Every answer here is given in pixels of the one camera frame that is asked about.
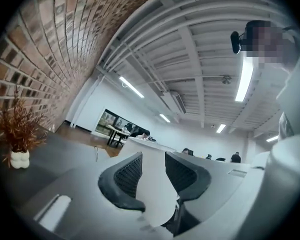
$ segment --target glass window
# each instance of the glass window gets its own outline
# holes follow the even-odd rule
[[[103,112],[95,131],[110,136],[111,130],[107,126],[113,126],[119,129],[126,127],[127,130],[131,132],[136,125],[106,109]]]

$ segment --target light fixture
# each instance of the light fixture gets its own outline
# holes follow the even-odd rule
[[[167,123],[170,123],[170,121],[168,120],[168,118],[166,118],[163,114],[160,114],[160,117],[162,117]]]
[[[225,127],[226,127],[225,124],[221,124],[220,127],[218,128],[218,130],[216,130],[216,133],[217,134],[221,133]]]
[[[235,97],[236,102],[244,101],[251,82],[253,71],[254,71],[253,58],[247,57],[247,53],[245,52],[243,55],[240,84],[239,84],[238,92]]]
[[[124,82],[132,91],[134,91],[136,94],[139,95],[139,97],[144,98],[145,96],[143,96],[140,92],[138,92],[138,90],[136,88],[134,88],[131,83],[129,83],[123,76],[120,76],[119,78],[122,82]]]
[[[272,137],[272,138],[268,138],[266,141],[267,141],[267,142],[273,142],[273,141],[277,140],[278,138],[279,138],[279,135],[274,136],[274,137]]]

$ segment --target white ceiling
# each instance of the white ceiling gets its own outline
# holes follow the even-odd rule
[[[135,86],[145,96],[135,101],[153,115],[176,116],[160,98],[162,92],[176,91],[186,108],[178,115],[181,124],[226,124],[228,132],[275,135],[282,113],[276,96],[287,75],[255,67],[244,101],[236,102],[242,57],[233,53],[230,41],[231,33],[243,33],[251,20],[290,26],[284,8],[273,1],[157,0],[152,13],[141,11],[119,30],[101,66],[108,78],[124,76]],[[221,82],[223,75],[232,77],[230,84]]]

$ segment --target potted plant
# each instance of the potted plant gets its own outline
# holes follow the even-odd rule
[[[8,161],[15,168],[27,168],[29,151],[44,143],[47,132],[39,124],[45,116],[25,107],[17,85],[14,90],[12,108],[5,107],[0,115],[0,143],[8,145],[9,152],[2,162]]]

